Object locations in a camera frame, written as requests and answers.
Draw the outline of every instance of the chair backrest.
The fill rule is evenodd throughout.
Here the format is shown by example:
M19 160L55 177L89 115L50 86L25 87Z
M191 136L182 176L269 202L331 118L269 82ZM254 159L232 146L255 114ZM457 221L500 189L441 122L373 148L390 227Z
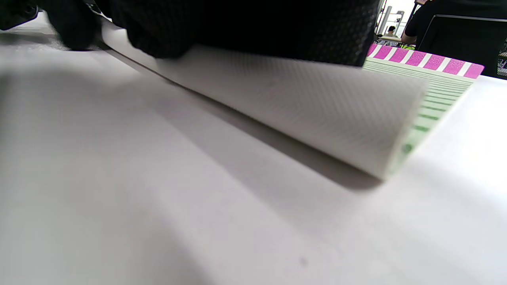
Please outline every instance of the chair backrest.
M495 77L506 38L507 20L435 15L418 50L483 65Z

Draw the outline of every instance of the white table surface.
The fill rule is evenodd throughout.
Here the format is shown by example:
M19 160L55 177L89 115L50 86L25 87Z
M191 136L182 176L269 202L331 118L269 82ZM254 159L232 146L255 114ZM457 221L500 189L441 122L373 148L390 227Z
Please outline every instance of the white table surface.
M5 36L2 285L507 283L505 81L380 183L43 18Z

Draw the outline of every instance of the green striped paper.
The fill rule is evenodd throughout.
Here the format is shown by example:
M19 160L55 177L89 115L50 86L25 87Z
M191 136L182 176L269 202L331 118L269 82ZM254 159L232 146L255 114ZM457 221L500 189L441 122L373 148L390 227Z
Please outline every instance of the green striped paper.
M471 78L371 57L366 58L363 68L373 72L424 78L429 82L426 98L404 143L404 155L401 155L399 164L435 128L445 113L475 81Z

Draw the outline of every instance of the textured paper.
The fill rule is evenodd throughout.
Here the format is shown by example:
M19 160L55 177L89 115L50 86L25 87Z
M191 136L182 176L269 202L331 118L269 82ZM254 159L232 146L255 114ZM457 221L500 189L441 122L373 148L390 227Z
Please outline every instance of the textured paper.
M154 59L108 21L102 36L161 76L380 179L402 154L426 91L421 79L205 46Z

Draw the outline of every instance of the person in background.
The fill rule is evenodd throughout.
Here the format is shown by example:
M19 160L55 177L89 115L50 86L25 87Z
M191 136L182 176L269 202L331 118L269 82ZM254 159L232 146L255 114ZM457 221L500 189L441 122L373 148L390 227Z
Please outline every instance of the person in background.
M385 34L384 36L385 37L393 37L393 38L398 38L398 36L396 36L394 34L394 31L396 30L396 27L395 26L391 26L389 27L389 29L387 30L387 34Z
M415 12L403 32L402 42L419 46L434 15L507 19L506 0L428 0Z

